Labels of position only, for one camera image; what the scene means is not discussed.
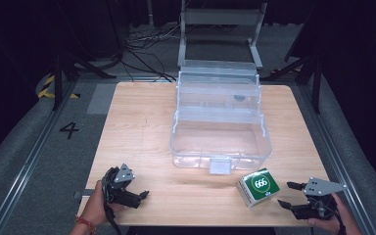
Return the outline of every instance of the printed number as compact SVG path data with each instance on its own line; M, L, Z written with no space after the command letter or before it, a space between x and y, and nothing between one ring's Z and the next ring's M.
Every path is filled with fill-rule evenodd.
M264 178L261 178L255 182L255 185L257 188L261 188L262 186L267 185L267 181L265 181Z
M70 122L68 125L61 128L60 131L68 132L69 133L68 139L71 139L72 133L75 131L78 131L78 129L75 129L75 122Z

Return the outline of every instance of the finger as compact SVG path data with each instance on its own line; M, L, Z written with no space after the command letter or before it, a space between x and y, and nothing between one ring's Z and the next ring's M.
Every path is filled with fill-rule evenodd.
M334 199L335 199L335 202L337 203L337 205L343 205L344 203L343 203L343 201L341 200L341 198L338 196L338 194L336 194L336 193L333 193L332 194L332 197L334 197Z
M96 191L102 190L102 180L97 180L95 190Z
M124 205L121 204L108 204L108 206L114 211L114 212L120 212L126 209Z
M317 218L309 218L307 220L307 223L310 224L311 226L318 227L327 231L330 231L333 226L331 226L332 221L330 220L321 220Z

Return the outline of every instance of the black cable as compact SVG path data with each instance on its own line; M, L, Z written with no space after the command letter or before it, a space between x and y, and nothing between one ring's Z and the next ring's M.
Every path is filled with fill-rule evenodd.
M121 64L123 65L124 69L126 70L127 75L129 75L130 78L132 78L132 81L135 81L135 80L133 79L133 76L132 76L132 75L129 73L129 71L127 70L126 63L125 63L125 62L122 62Z
M60 6L60 3L59 3L57 0L55 1L55 3L56 3L56 5L57 5L57 7L59 8L61 14L63 15L63 18L64 18L65 22L67 23L67 26L69 27L69 30L70 30L70 32L71 32L71 34L72 34L72 36L73 36L75 42L76 42L77 45L79 46L79 48L80 48L80 49L81 49L81 50L82 50L87 56L89 56L90 58L92 58L92 59L94 59L94 60L96 60L96 61L98 61L98 60L104 60L105 58L98 58L98 57L92 55L91 53L89 53L89 52L84 48L84 46L81 44L80 40L78 39L77 35L75 34L75 32L74 32L74 30L73 30L73 28L72 28L72 26L71 26L71 23L70 23L69 19L68 19L67 16L66 16L66 13L64 12L63 8ZM112 56L110 57L110 60L112 60L110 63L108 63L108 64L106 64L106 65L102 65L102 66L100 66L100 67L96 67L96 68L99 69L99 70L105 70L105 69L108 69L108 68L111 68L111 67L115 66L115 65L116 65L118 62L120 62L120 60L121 60L121 58L118 57L118 54L119 54L119 53L120 53L120 51L118 51L117 53L115 53L114 55L112 55ZM86 69L86 68L81 68L81 67L76 67L76 66L74 66L74 67L75 67L78 71L89 71L89 70Z
M151 73L156 73L158 75L160 75L161 77L165 78L167 81L171 82L170 78L172 80L176 80L173 76L165 73L165 72L160 72L160 71L157 71L157 70L154 70L153 68L151 68L148 64L146 64L140 57L138 57L134 52L132 52L131 50L128 50L126 49L126 51L128 51L130 54L132 54L134 57L136 57L144 66L146 66L149 70L142 70L142 69L138 69L138 68L134 68L130 65L127 65L129 66L130 68L133 68L133 69L136 69L136 70L140 70L140 71L146 71L146 72L151 72Z
M139 54L144 54L144 55L149 55L149 56L153 56L155 57L155 59L157 59L158 63L160 63L161 67L162 67L162 73L165 73L165 67L164 67L164 64L161 62L161 60L155 55L155 54L152 54L152 53L144 53L144 52L137 52Z
M148 49L157 44L158 42L166 41L172 38L177 32L178 28L179 26L175 26L166 30L163 30L162 28L156 28L150 30L150 32L146 36L142 33L142 31L131 32L128 44L133 50ZM142 45L136 46L134 44L140 41L143 41Z
M111 226L115 230L116 234L121 235L120 228L118 227L118 225L115 222L115 217L116 217L115 213L113 212L113 209L108 206L106 200L105 200L105 203L104 203L104 208L105 208L106 219L111 224Z
M340 231L338 232L338 235L346 235L347 234L346 227L344 225L344 222L341 219L341 215L338 209L336 211L333 211L332 209L328 207L324 207L324 208L328 210L329 212L331 212L332 214L334 214L335 217L337 217L338 221L340 222Z
M115 56L117 57L118 54L120 54L119 56L121 58L122 51L120 50L120 40L118 39L119 38L118 31L116 29L115 19L113 18L112 6L111 6L109 0L106 0L106 6L108 7L108 10L109 10L109 18L110 18L111 23L112 23L112 28L113 28L113 31L115 33L116 45L118 47L118 52L115 54Z

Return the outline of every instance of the robotic hand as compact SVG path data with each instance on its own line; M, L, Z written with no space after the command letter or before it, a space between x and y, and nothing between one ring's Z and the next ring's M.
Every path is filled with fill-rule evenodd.
M149 191L136 195L126 191L126 187L132 182L135 176L132 170L126 164L122 164L120 168L111 167L102 179L103 195L105 197L105 213L106 219L115 229L118 235L121 234L118 225L115 222L115 214L108 206L108 203L117 203L130 208L137 209L142 200L146 199Z
M347 189L347 185L313 177L308 183L288 182L287 184L289 188L304 190L307 197L307 205L292 206L290 203L278 200L280 206L291 211L296 219L310 217L329 219L333 215L337 215L337 204L331 194Z

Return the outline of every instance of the metal frame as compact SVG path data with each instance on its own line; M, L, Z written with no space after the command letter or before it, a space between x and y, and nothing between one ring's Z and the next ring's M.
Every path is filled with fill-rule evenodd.
M41 131L38 139L36 140L31 152L29 153L27 159L23 163L23 168L20 170L16 176L10 191L8 192L4 202L0 207L0 234L3 231L15 205L18 202L24 188L32 176L32 173L39 162L42 152L44 151L45 144L49 138L51 130L55 127L55 124L63 112L64 107L69 99L73 89L75 88L75 82L68 82L66 89L63 93L63 98L60 100L59 109L53 110L53 112L48 116L47 122L43 130Z
M322 141L326 146L326 151L328 152L328 160L330 161L331 166L333 167L340 182L348 186L348 190L345 191L345 195L349 201L352 213L355 216L362 234L376 234L376 228L371 221L371 218L368 215L363 202L356 192L353 181L341 160L341 156L335 147L335 144L329 134L328 128L325 126L321 115L317 114L315 110L311 108L311 97L307 86L300 85L298 87L301 95L305 100L305 104L311 110L311 118L314 120L316 127L321 133Z
M256 46L264 19L267 3L262 3L259 10L216 10L216 9L187 9L185 0L181 0L181 39L179 43L178 66L185 61L187 39L185 26L187 24L236 24L252 25L255 29L252 38L248 38L250 52L258 70L261 63L258 48Z

